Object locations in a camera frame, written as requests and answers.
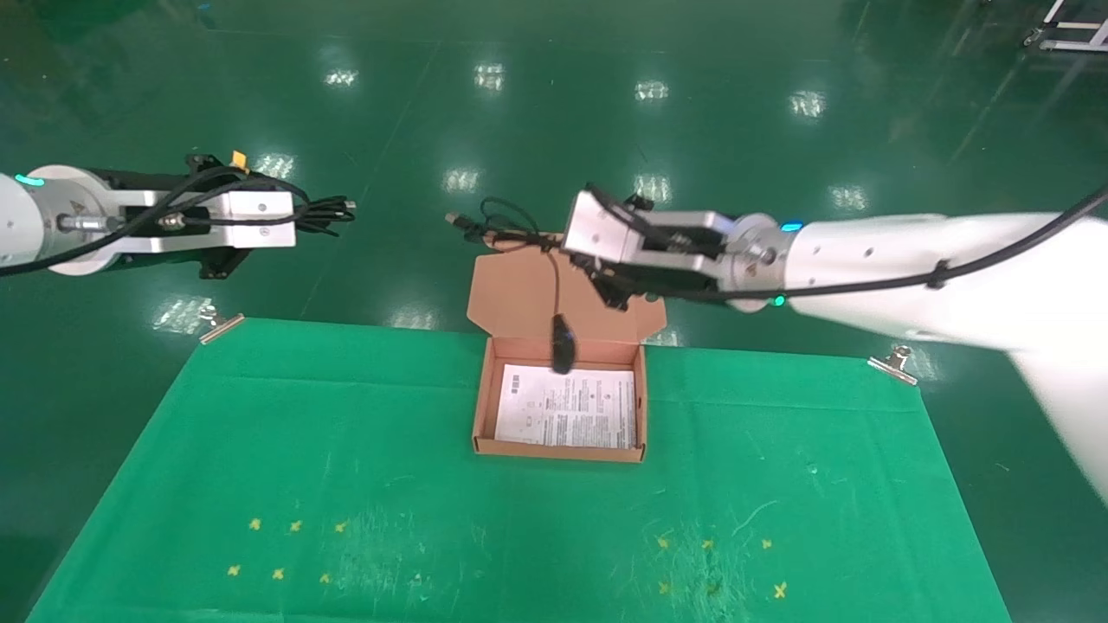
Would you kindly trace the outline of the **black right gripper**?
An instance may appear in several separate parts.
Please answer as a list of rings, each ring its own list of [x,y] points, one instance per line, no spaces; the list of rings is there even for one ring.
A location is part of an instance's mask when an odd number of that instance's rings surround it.
[[[627,212],[650,212],[654,201],[633,193],[622,202]],[[648,299],[689,302],[733,302],[733,292],[725,289],[719,261],[648,261],[626,263],[625,279],[612,273],[599,259],[587,257],[587,279],[606,308],[628,312],[636,295]]]

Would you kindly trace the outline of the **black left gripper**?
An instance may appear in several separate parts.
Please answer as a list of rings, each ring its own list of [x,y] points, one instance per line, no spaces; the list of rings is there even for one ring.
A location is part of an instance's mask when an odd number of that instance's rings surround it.
[[[171,192],[191,177],[225,177],[229,174],[220,159],[211,154],[186,155],[189,173],[143,173],[130,170],[88,168],[110,190],[138,190],[138,192]],[[203,249],[199,254],[199,279],[226,280],[247,259],[252,249]]]

